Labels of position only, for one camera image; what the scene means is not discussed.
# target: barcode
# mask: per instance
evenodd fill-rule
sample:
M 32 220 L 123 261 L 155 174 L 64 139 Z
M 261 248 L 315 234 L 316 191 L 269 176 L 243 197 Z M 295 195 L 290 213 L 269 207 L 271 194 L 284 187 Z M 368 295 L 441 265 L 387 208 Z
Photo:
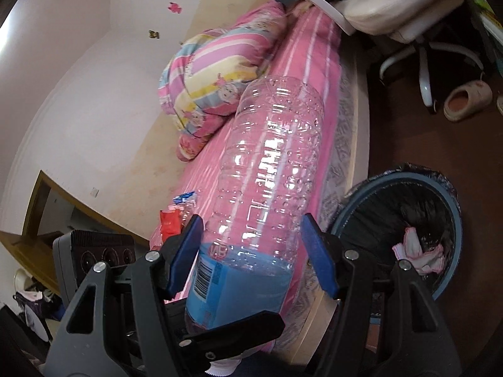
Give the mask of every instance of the barcode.
M 196 281 L 194 283 L 194 292 L 203 301 L 206 301 L 208 296 L 208 289 L 210 289 L 211 276 L 213 274 L 213 268 L 207 266 L 202 259 L 199 260 L 199 265 L 197 266 Z

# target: plastic bottle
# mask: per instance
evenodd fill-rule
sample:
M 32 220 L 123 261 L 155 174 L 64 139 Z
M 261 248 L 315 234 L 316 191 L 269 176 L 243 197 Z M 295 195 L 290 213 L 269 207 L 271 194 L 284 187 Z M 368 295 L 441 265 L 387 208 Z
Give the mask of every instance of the plastic bottle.
M 261 78 L 243 93 L 187 298 L 190 332 L 280 311 L 322 121 L 318 93 L 296 78 Z

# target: wooden bed edge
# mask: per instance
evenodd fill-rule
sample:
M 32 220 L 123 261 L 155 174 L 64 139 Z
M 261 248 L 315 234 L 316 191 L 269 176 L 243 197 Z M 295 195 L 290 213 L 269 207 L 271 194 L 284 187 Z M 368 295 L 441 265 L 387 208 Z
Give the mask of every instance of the wooden bed edge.
M 354 51 L 354 116 L 353 135 L 351 140 L 351 158 L 346 181 L 346 191 L 368 177 L 370 151 L 370 110 L 367 86 L 367 70 L 369 62 L 362 48 L 353 39 L 347 44 Z M 315 300 L 307 320 L 291 349 L 281 355 L 281 360 L 294 366 L 306 366 L 311 360 L 321 338 L 332 319 L 338 301 L 330 298 L 321 288 L 315 295 Z

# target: black trash bag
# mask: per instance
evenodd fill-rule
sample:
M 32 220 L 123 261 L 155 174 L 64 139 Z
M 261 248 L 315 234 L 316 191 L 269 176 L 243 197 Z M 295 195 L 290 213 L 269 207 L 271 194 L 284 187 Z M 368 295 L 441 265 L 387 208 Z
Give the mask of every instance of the black trash bag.
M 370 194 L 362 196 L 362 192 L 370 183 L 384 176 L 391 177 L 393 174 L 404 172 L 421 174 L 440 184 L 447 191 L 445 194 L 452 197 L 455 208 L 449 207 L 445 197 L 431 187 L 407 179 L 384 182 Z M 356 206 L 351 207 L 350 215 L 344 221 L 338 220 L 348 204 L 357 198 L 361 199 Z M 433 293 L 438 289 L 447 270 L 453 267 L 449 274 L 450 278 L 457 265 L 459 252 L 454 254 L 454 250 L 455 243 L 459 244 L 458 249 L 461 248 L 460 214 L 457 192 L 447 177 L 425 167 L 407 163 L 369 178 L 352 188 L 336 210 L 331 233 L 339 236 L 344 248 L 366 252 L 377 264 L 391 268 L 396 263 L 392 247 L 403 241 L 407 227 L 415 227 L 424 252 L 431 251 L 439 243 L 444 247 L 446 259 L 444 271 L 441 274 L 432 273 L 423 276 L 423 280 Z

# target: trash can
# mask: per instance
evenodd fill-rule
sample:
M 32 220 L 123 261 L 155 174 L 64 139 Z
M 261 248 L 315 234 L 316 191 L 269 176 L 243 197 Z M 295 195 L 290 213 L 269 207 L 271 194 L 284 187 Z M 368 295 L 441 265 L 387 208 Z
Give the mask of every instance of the trash can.
M 422 277 L 436 299 L 456 270 L 463 236 L 456 190 L 441 173 L 404 164 L 362 182 L 341 202 L 331 233 L 346 249 L 393 266 L 392 247 L 403 241 L 407 227 L 416 228 L 424 252 L 444 247 L 443 271 Z

